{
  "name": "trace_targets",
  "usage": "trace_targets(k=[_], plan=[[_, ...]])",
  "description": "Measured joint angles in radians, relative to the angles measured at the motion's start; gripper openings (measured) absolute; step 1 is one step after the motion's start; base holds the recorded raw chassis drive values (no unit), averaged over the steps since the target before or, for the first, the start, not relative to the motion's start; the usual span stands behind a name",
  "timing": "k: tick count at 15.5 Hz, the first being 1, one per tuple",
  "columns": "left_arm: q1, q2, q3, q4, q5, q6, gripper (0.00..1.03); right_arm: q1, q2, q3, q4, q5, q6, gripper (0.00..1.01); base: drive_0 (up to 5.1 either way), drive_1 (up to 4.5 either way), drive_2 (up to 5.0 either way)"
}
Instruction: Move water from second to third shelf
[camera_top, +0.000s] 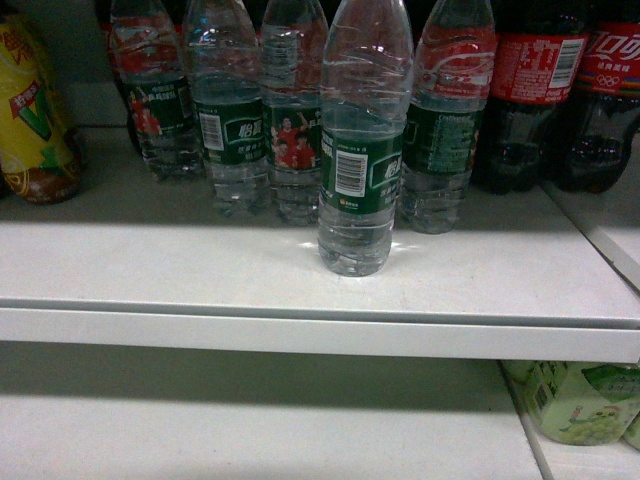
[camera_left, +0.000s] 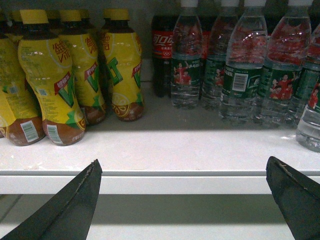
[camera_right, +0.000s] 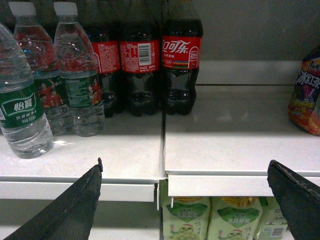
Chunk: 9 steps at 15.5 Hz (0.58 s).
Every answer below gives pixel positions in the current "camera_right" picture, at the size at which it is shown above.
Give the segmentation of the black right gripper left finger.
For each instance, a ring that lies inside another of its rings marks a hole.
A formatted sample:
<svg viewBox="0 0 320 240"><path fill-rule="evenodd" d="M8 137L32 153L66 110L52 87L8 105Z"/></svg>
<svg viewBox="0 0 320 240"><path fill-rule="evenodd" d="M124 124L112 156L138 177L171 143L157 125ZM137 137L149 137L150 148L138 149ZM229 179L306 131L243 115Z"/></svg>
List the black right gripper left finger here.
<svg viewBox="0 0 320 240"><path fill-rule="evenodd" d="M101 195L101 158L67 190L7 240L87 240Z"/></svg>

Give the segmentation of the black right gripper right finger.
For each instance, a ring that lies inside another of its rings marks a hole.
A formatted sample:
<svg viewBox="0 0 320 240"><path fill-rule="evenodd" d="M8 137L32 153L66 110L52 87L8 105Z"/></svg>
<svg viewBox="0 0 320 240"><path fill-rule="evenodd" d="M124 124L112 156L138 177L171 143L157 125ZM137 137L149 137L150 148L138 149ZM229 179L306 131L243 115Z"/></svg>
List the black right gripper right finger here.
<svg viewBox="0 0 320 240"><path fill-rule="evenodd" d="M276 160L267 181L295 240L320 238L320 187Z"/></svg>

